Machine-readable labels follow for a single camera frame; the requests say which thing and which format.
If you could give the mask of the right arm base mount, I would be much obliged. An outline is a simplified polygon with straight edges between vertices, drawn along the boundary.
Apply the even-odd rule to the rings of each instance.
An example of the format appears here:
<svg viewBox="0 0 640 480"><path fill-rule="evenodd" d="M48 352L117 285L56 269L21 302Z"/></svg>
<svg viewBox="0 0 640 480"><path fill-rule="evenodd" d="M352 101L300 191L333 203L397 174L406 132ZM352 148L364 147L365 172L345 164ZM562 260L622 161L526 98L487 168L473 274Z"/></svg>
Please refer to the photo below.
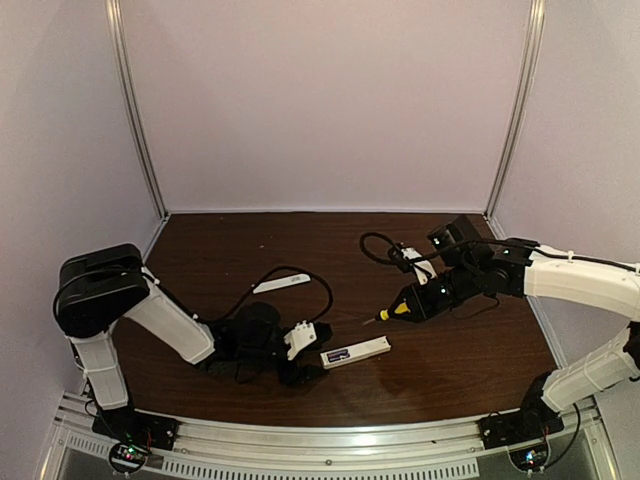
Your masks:
<svg viewBox="0 0 640 480"><path fill-rule="evenodd" d="M563 420L554 412L550 415L536 410L514 410L507 413L492 412L477 421L485 449L511 446L536 439L564 429Z"/></svg>

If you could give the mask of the white remote battery cover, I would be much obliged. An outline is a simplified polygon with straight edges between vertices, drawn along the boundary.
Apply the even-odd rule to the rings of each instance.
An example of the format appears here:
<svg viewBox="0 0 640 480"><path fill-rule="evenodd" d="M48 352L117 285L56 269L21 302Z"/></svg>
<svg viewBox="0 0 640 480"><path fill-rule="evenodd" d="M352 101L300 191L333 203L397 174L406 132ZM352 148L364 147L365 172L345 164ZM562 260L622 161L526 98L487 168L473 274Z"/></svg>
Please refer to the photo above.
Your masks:
<svg viewBox="0 0 640 480"><path fill-rule="evenodd" d="M273 280L266 280L259 284L257 284L252 293L254 295L262 294L270 291L275 291L279 289L289 288L305 283L309 283L311 281L311 277L308 274L297 273L294 275L289 275L286 277L280 277Z"/></svg>

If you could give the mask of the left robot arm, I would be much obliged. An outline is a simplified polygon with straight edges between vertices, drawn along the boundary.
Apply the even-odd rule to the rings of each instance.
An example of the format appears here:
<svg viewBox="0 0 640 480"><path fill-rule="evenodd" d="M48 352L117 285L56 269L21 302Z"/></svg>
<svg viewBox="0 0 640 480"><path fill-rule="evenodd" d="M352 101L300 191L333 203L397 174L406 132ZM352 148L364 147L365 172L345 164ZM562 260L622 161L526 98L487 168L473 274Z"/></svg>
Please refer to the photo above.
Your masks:
<svg viewBox="0 0 640 480"><path fill-rule="evenodd" d="M226 314L207 320L171 294L131 243L66 260L52 313L91 388L95 427L127 442L152 431L151 421L135 410L112 340L122 319L138 324L208 375L232 374L235 382L248 383L272 369L284 386L322 377L321 367L302 365L298 358L331 339L330 325L314 316L283 327L273 305L249 303L248 297L243 294Z"/></svg>

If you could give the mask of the white remote control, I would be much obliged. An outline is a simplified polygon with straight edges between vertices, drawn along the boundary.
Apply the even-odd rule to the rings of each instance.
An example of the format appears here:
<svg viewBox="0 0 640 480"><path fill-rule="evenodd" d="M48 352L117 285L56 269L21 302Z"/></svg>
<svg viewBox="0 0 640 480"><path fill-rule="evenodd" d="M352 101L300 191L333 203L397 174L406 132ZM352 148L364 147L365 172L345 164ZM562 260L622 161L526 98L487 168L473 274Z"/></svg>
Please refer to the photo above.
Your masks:
<svg viewBox="0 0 640 480"><path fill-rule="evenodd" d="M343 349L343 348L349 349L350 358L342 362L330 364L327 359L327 353L334 350ZM381 336L375 339L371 339L365 342L360 342L357 344L353 344L353 345L338 348L338 349L322 352L320 354L322 367L325 370L331 370L337 367L346 366L352 363L367 360L377 355L387 353L391 350L391 344L389 343L386 336Z"/></svg>

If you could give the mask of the yellow handled screwdriver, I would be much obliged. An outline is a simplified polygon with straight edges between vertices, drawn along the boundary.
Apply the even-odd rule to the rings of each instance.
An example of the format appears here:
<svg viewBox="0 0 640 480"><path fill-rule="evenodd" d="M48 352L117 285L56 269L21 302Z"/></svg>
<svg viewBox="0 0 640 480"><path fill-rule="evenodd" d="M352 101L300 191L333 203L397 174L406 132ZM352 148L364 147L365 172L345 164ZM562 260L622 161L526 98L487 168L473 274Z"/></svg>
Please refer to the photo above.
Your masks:
<svg viewBox="0 0 640 480"><path fill-rule="evenodd" d="M402 320L406 319L411 314L410 308L407 306L405 302L398 304L395 307L390 307L388 309L380 310L378 314L374 317L365 320L362 325L366 326L375 322L385 322L390 319Z"/></svg>

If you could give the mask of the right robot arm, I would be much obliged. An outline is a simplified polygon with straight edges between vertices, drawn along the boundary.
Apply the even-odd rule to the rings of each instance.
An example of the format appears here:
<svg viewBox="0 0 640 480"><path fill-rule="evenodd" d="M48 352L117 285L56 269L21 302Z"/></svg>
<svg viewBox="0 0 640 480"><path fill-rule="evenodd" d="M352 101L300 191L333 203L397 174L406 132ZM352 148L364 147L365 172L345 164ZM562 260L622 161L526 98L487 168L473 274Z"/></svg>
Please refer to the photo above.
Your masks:
<svg viewBox="0 0 640 480"><path fill-rule="evenodd" d="M390 242L388 261L416 276L381 319L421 323L476 297L524 298L563 364L538 376L520 412L549 421L586 397L639 378L639 266L535 240L483 236L464 215L427 236Z"/></svg>

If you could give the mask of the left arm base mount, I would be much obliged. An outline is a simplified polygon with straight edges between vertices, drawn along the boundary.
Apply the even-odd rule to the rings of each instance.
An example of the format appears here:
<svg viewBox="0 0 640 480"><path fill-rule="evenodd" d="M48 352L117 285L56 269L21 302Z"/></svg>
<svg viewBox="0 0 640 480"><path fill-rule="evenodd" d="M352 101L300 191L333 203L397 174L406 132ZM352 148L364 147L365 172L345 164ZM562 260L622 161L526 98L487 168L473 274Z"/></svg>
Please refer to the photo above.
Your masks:
<svg viewBox="0 0 640 480"><path fill-rule="evenodd" d="M99 410L92 431L146 449L173 449L180 423L170 417L136 410Z"/></svg>

